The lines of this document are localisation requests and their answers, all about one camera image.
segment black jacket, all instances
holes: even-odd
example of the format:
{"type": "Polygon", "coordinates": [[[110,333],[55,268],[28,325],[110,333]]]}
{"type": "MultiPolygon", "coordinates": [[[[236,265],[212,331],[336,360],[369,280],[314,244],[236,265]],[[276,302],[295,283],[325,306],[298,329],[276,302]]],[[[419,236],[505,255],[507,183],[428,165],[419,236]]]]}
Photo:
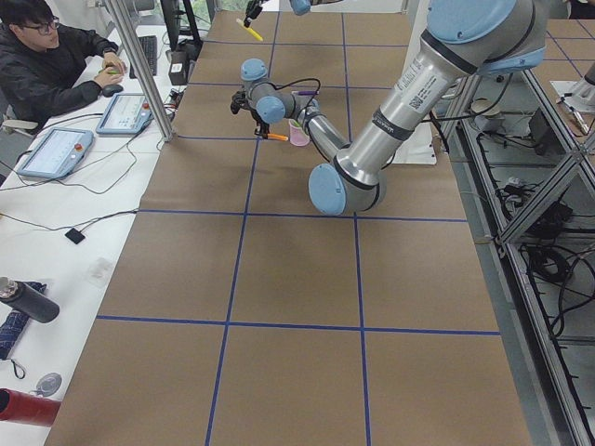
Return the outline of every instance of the black jacket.
{"type": "Polygon", "coordinates": [[[0,88],[19,119],[43,125],[51,116],[85,107],[99,96],[101,88],[93,81],[73,85],[87,57],[118,46],[95,31],[60,25],[58,33],[59,47],[38,53],[0,23],[0,88]]]}

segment thermos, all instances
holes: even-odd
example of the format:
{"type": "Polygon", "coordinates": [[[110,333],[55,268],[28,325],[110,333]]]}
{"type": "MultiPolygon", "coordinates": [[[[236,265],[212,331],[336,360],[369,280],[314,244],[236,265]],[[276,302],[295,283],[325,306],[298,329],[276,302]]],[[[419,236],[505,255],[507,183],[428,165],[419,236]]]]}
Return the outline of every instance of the thermos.
{"type": "Polygon", "coordinates": [[[0,421],[52,426],[61,402],[0,388],[0,421]]]}
{"type": "Polygon", "coordinates": [[[33,289],[29,284],[0,277],[0,302],[27,314],[39,322],[50,322],[60,313],[60,307],[33,289]]]}

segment glasses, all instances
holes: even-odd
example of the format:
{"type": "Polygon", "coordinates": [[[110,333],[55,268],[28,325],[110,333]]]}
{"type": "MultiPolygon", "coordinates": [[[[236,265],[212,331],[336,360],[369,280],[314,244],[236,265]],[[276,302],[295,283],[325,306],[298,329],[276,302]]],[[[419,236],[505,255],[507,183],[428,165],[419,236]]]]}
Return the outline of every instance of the glasses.
{"type": "Polygon", "coordinates": [[[42,23],[37,26],[19,25],[21,28],[29,28],[30,30],[37,30],[41,35],[50,35],[53,30],[57,30],[60,26],[60,19],[52,17],[52,21],[49,23],[42,23]]]}

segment black hair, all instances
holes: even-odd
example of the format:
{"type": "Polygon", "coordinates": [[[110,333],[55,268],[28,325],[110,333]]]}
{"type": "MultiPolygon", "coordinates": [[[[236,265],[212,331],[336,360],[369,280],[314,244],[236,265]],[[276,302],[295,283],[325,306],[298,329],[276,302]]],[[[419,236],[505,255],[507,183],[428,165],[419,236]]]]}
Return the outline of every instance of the black hair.
{"type": "Polygon", "coordinates": [[[0,20],[6,25],[49,23],[53,17],[46,0],[0,0],[0,20]]]}

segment keyboard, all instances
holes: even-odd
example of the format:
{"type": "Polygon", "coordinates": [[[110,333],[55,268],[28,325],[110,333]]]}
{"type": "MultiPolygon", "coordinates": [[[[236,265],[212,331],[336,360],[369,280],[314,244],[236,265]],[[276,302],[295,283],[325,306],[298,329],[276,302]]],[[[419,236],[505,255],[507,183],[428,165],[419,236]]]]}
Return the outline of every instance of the keyboard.
{"type": "MultiPolygon", "coordinates": [[[[140,47],[145,53],[147,61],[149,61],[149,68],[153,76],[157,75],[157,36],[156,35],[142,35],[139,37],[140,47]]],[[[130,66],[130,79],[136,79],[134,67],[130,66]]]]}

